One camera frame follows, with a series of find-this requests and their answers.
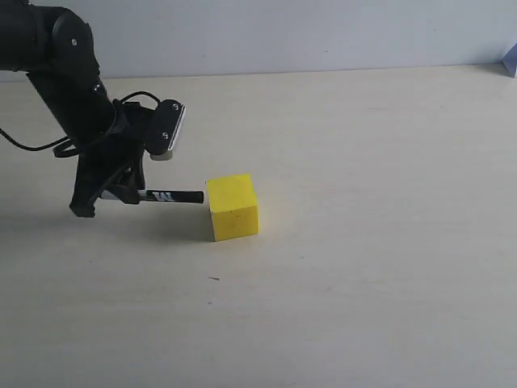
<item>table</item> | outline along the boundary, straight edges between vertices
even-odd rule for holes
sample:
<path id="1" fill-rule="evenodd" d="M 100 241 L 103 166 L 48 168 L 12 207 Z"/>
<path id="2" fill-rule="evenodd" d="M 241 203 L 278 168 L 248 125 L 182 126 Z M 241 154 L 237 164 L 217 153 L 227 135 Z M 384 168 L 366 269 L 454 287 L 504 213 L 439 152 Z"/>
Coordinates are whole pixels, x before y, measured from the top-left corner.
<path id="1" fill-rule="evenodd" d="M 251 173 L 260 235 L 207 205 L 68 210 L 74 159 L 0 141 L 0 386 L 517 384 L 517 82 L 499 65 L 116 79 L 187 105 L 151 188 Z M 0 125 L 62 136 L 27 83 Z"/>

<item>blue object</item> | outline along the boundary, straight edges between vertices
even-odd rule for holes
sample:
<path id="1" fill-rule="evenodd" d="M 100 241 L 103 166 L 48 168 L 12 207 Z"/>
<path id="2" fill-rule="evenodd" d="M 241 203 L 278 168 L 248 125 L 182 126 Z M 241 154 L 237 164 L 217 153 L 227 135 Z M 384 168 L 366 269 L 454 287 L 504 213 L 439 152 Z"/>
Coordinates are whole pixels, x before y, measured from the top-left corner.
<path id="1" fill-rule="evenodd" d="M 504 56 L 502 63 L 511 77 L 517 77 L 517 44 Z"/>

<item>yellow foam block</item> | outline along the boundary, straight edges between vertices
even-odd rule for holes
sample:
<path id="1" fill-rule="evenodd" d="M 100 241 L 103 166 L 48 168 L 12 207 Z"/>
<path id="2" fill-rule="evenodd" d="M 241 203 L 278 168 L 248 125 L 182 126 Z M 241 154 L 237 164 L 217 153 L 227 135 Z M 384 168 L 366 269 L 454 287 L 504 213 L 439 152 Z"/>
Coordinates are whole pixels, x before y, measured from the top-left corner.
<path id="1" fill-rule="evenodd" d="M 251 175 L 209 180 L 207 192 L 216 241 L 259 232 L 259 207 Z"/>

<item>white wall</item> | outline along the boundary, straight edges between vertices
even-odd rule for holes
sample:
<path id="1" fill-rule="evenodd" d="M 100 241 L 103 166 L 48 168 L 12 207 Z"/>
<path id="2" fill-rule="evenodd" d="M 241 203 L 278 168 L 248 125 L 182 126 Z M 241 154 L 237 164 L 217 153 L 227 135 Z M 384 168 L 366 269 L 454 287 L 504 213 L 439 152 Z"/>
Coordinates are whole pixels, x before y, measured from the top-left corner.
<path id="1" fill-rule="evenodd" d="M 517 40 L 516 0 L 34 3 L 91 23 L 104 77 L 486 63 Z"/>

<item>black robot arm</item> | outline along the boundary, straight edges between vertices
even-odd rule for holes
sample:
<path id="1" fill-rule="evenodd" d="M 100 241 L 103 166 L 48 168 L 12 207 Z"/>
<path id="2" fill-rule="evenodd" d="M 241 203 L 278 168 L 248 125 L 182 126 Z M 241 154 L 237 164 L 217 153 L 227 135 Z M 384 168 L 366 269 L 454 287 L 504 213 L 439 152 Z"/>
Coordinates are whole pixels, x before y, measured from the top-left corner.
<path id="1" fill-rule="evenodd" d="M 185 112 L 173 99 L 136 92 L 110 100 L 99 77 L 90 26 L 62 7 L 0 0 L 0 70 L 24 71 L 64 129 L 58 158 L 78 156 L 70 208 L 93 217 L 98 198 L 126 204 L 142 200 L 203 202 L 202 192 L 145 190 L 142 157 L 171 157 Z M 128 100 L 150 95 L 158 107 Z"/>

